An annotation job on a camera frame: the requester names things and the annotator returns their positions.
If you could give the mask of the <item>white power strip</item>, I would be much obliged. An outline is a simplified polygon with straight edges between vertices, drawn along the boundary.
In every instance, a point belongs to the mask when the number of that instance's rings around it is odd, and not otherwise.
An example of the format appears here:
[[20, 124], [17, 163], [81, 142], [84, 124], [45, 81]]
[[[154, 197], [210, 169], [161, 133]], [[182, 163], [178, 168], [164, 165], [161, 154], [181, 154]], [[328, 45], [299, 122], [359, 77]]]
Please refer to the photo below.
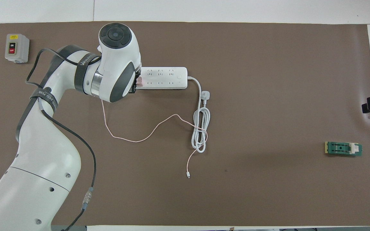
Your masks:
[[183, 90], [188, 86], [185, 67], [142, 67], [143, 87], [137, 90]]

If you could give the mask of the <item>brown table mat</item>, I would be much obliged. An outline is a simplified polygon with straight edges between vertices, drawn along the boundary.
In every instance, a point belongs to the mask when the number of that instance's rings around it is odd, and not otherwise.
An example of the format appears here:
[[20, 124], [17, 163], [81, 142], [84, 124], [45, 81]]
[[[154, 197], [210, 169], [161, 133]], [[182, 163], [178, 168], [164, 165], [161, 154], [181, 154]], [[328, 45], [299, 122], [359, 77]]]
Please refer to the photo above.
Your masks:
[[[43, 48], [98, 54], [109, 22], [0, 24], [0, 178], [15, 159], [16, 126]], [[210, 91], [207, 148], [176, 116], [146, 141], [112, 138], [101, 101], [68, 90], [53, 116], [97, 158], [93, 198], [76, 225], [370, 226], [370, 44], [367, 25], [122, 22], [145, 67], [186, 67]], [[29, 62], [4, 58], [6, 35], [30, 39]], [[198, 90], [138, 90], [104, 103], [115, 136], [147, 137], [172, 114], [192, 122]], [[363, 146], [326, 155], [324, 142]]]

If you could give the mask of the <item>green knife switch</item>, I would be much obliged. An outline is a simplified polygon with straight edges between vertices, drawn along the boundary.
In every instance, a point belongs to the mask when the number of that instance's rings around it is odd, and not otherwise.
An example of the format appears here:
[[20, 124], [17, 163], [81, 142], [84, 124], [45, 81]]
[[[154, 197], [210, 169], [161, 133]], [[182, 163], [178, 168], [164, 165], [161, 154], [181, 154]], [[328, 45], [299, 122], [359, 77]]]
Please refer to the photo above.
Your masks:
[[363, 152], [362, 145], [359, 143], [326, 141], [324, 143], [324, 149], [326, 154], [344, 156], [361, 156]]

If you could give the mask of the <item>grey push-button switch box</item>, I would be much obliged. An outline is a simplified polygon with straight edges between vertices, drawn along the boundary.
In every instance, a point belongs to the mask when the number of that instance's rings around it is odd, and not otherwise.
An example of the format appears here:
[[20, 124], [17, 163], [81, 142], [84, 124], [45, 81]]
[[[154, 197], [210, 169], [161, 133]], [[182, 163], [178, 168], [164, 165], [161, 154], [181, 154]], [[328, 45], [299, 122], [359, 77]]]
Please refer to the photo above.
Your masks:
[[27, 63], [30, 40], [25, 35], [14, 33], [6, 35], [5, 59], [14, 63]]

